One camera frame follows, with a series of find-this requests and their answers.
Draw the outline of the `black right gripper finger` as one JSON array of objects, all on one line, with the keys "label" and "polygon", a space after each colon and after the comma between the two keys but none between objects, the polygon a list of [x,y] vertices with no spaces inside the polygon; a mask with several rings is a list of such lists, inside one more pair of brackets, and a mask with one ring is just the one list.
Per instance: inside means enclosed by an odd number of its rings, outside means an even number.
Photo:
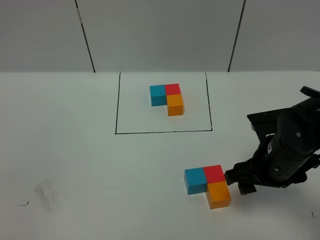
[{"label": "black right gripper finger", "polygon": [[239,182],[238,189],[241,195],[247,195],[247,194],[255,193],[257,191],[255,185],[250,183]]}]

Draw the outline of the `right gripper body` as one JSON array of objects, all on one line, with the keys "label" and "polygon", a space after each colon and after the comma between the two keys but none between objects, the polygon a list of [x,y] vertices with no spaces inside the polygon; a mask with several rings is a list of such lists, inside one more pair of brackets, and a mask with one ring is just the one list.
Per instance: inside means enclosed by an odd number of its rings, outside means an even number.
[{"label": "right gripper body", "polygon": [[239,162],[224,174],[227,185],[239,188],[256,186],[286,188],[307,180],[307,171],[320,166],[320,156],[314,152],[299,154],[280,143],[261,143],[253,157]]}]

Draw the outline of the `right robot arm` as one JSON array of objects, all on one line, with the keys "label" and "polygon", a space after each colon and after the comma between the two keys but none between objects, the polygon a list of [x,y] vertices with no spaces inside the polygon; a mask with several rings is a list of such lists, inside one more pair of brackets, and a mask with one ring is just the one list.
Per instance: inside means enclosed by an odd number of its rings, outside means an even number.
[{"label": "right robot arm", "polygon": [[286,188],[307,180],[307,171],[320,165],[320,93],[307,86],[308,99],[289,108],[247,115],[260,141],[252,158],[224,174],[227,185],[238,184],[241,195],[256,186]]}]

